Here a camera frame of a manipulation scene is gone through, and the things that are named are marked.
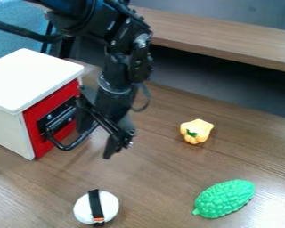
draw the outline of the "table surface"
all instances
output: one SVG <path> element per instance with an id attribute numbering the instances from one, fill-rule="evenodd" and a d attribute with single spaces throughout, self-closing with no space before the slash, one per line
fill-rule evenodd
<path id="1" fill-rule="evenodd" d="M 285 30 L 133 8 L 151 26 L 155 45 L 285 71 Z"/>
<path id="2" fill-rule="evenodd" d="M 84 82 L 92 85 L 94 77 Z M 90 227 L 75 220 L 72 208 L 95 188 L 120 201 L 107 227 L 285 227 L 285 118 L 148 86 L 151 106 L 131 113 L 138 127 L 134 148 L 110 160 L 102 159 L 107 135 L 101 129 L 74 151 L 53 149 L 40 160 L 0 146 L 0 228 Z M 179 125 L 195 118 L 216 126 L 197 146 L 179 134 Z M 232 179 L 255 183 L 247 206 L 216 220 L 191 214 L 201 191 Z"/>

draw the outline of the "cable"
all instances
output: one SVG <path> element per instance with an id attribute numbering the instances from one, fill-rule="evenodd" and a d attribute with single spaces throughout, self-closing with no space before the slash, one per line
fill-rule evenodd
<path id="1" fill-rule="evenodd" d="M 0 21 L 0 30 L 48 44 L 57 43 L 65 37 L 62 34 L 41 35 L 36 32 L 30 31 L 28 29 L 18 27 L 15 25 L 10 25 L 1 21 Z"/>

